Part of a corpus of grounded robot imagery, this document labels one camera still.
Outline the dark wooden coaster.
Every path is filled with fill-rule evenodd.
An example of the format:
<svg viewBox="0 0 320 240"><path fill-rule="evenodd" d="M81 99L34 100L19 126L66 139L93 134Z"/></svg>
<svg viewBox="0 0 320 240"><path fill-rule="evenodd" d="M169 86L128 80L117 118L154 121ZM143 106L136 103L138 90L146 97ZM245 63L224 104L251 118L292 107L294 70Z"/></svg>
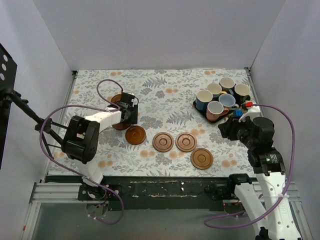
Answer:
<svg viewBox="0 0 320 240"><path fill-rule="evenodd" d="M131 126L125 133L125 139L131 145L139 145L146 139L146 131L141 126Z"/></svg>

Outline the blue mug white inside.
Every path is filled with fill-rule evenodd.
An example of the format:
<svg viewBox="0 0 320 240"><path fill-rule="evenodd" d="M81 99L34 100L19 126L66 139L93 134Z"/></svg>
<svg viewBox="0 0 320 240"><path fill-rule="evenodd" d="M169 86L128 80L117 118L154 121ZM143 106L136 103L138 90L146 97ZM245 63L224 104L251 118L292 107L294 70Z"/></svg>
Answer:
<svg viewBox="0 0 320 240"><path fill-rule="evenodd" d="M213 95L208 90L200 90L196 95L195 107L199 111L205 111L209 102L213 100Z"/></svg>

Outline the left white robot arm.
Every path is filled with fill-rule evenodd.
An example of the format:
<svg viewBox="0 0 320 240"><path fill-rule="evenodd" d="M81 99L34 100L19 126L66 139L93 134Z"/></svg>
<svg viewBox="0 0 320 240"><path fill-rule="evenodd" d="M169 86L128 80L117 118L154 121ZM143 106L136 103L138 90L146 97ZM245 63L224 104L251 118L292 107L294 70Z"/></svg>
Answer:
<svg viewBox="0 0 320 240"><path fill-rule="evenodd" d="M90 186L89 194L95 200L106 196L106 187L101 184L103 174L94 157L98 150L99 134L109 127L127 129L138 122L138 103L136 96L121 93L115 103L103 111L89 116L73 116L66 129L61 148L68 158L76 160L83 182Z"/></svg>

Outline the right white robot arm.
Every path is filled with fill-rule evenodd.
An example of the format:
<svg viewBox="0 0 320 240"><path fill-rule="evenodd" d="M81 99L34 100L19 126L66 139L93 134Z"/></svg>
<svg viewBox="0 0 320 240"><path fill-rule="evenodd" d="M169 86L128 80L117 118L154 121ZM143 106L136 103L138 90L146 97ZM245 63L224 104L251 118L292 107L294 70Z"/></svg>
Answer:
<svg viewBox="0 0 320 240"><path fill-rule="evenodd" d="M221 136L240 141L247 147L248 160L262 191L264 202L257 197L247 174L231 174L227 195L239 199L253 222L257 240L300 240L286 194L288 182L282 155L273 147L274 123L265 117L231 116L218 125Z"/></svg>

